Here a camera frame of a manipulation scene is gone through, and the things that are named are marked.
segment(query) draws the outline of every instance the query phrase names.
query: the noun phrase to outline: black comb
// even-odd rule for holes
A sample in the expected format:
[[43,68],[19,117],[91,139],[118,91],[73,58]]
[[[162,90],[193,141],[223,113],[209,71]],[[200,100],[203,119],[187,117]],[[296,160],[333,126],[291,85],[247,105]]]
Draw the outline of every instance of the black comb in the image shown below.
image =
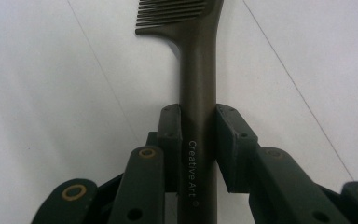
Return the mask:
[[139,3],[135,33],[167,38],[181,53],[179,105],[183,142],[178,162],[179,224],[217,221],[215,49],[222,5],[223,0]]

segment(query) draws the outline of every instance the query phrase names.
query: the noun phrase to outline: comb teeth section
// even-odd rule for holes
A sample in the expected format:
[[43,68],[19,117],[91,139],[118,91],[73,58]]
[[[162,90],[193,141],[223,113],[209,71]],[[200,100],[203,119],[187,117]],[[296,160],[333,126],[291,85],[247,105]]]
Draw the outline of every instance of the comb teeth section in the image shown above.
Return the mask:
[[160,26],[197,18],[205,9],[204,0],[141,0],[137,26]]

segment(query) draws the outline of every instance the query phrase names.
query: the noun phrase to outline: white surface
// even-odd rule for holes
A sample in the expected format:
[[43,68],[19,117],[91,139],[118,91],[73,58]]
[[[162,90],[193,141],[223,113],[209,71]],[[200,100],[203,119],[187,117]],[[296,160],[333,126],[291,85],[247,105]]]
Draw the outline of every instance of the white surface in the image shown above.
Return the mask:
[[[340,191],[358,179],[358,4],[246,3],[255,18],[241,0],[222,11],[218,102]],[[135,36],[137,5],[0,1],[0,223],[29,223],[68,179],[123,172],[177,102],[176,49]],[[247,197],[218,186],[219,223],[252,223]]]

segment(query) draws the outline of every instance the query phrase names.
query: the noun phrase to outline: screw hole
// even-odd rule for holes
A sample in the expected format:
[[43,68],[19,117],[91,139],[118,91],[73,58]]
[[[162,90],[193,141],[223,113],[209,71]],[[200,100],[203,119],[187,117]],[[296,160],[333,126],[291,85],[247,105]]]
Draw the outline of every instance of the screw hole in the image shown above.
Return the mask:
[[320,221],[322,223],[330,222],[330,218],[323,212],[318,212],[318,211],[313,212],[312,215],[316,220],[318,220],[318,221]]
[[142,211],[138,208],[131,209],[129,213],[127,213],[127,218],[130,221],[136,221],[141,219],[142,217]]

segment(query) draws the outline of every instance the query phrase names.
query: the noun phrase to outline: line on surface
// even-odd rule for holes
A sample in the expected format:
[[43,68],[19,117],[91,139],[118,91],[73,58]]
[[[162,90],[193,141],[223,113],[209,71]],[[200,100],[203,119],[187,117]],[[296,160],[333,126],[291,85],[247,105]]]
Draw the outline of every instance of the line on surface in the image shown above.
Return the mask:
[[322,133],[324,134],[325,138],[327,139],[328,143],[330,144],[331,148],[334,150],[334,152],[336,153],[336,155],[338,156],[339,160],[341,161],[342,165],[344,166],[345,170],[347,171],[348,175],[350,176],[351,180],[353,179],[353,176],[351,175],[351,172],[349,171],[348,167],[345,165],[344,161],[342,160],[342,158],[339,156],[336,148],[333,146],[333,143],[330,141],[330,138],[327,136],[327,133],[324,131],[324,128],[322,127],[321,123],[319,122],[319,120],[316,118],[315,114],[313,113],[313,111],[310,109],[310,105],[307,103],[307,101],[305,100],[305,97],[303,96],[303,94],[301,93],[300,89],[298,88],[297,84],[295,83],[295,81],[293,80],[292,76],[290,75],[289,71],[287,70],[286,66],[284,65],[283,61],[281,60],[281,57],[278,55],[277,51],[275,50],[274,47],[272,47],[271,42],[269,41],[269,38],[266,36],[266,33],[264,33],[263,29],[261,28],[260,24],[258,23],[257,19],[255,18],[255,15],[253,14],[252,10],[249,8],[248,4],[246,4],[245,0],[242,0],[242,2],[245,4],[245,6],[248,8],[249,12],[251,13],[253,19],[255,20],[255,23],[257,24],[258,28],[260,29],[261,33],[263,33],[263,36],[266,38],[269,46],[272,48],[272,50],[275,53],[275,56],[278,58],[279,62],[281,63],[284,71],[286,72],[286,75],[289,76],[290,80],[292,81],[293,85],[295,86],[298,94],[300,95],[301,99],[304,101],[305,105],[307,106],[308,110],[310,111],[310,113],[312,114],[313,118],[316,120],[316,123],[318,124],[319,128],[321,129]]
[[132,135],[135,137],[136,141],[138,142],[138,145],[141,145],[141,141],[138,139],[138,136],[135,134],[135,131],[133,130],[129,119],[127,118],[126,113],[124,112],[123,106],[122,106],[121,102],[118,100],[118,98],[117,98],[117,96],[116,96],[116,93],[115,93],[115,91],[113,90],[112,85],[110,84],[110,81],[109,81],[109,79],[108,79],[106,73],[105,73],[104,70],[103,70],[103,67],[101,66],[100,60],[98,59],[97,54],[95,53],[95,50],[94,50],[94,48],[92,47],[92,45],[91,45],[91,43],[90,43],[90,40],[89,40],[89,38],[87,37],[86,32],[84,31],[83,26],[82,26],[81,23],[80,23],[80,20],[78,19],[78,17],[77,17],[77,15],[76,15],[74,9],[72,8],[72,5],[71,5],[71,3],[69,2],[69,0],[67,0],[67,2],[68,2],[69,7],[70,7],[71,10],[72,10],[72,13],[74,13],[74,16],[75,16],[75,18],[76,18],[77,24],[79,25],[79,27],[80,27],[80,29],[81,29],[81,32],[82,32],[83,35],[86,37],[87,43],[89,44],[89,48],[91,49],[92,54],[94,55],[94,58],[95,58],[95,60],[96,60],[97,63],[98,63],[98,66],[100,66],[101,72],[103,73],[103,77],[105,78],[106,82],[109,84],[110,91],[111,91],[111,92],[113,93],[113,95],[115,96],[115,99],[117,100],[118,106],[120,107],[120,110],[121,110],[121,112],[123,113],[124,118],[126,119],[127,123],[129,124],[129,127],[130,127],[130,130],[131,130],[131,132],[132,132]]

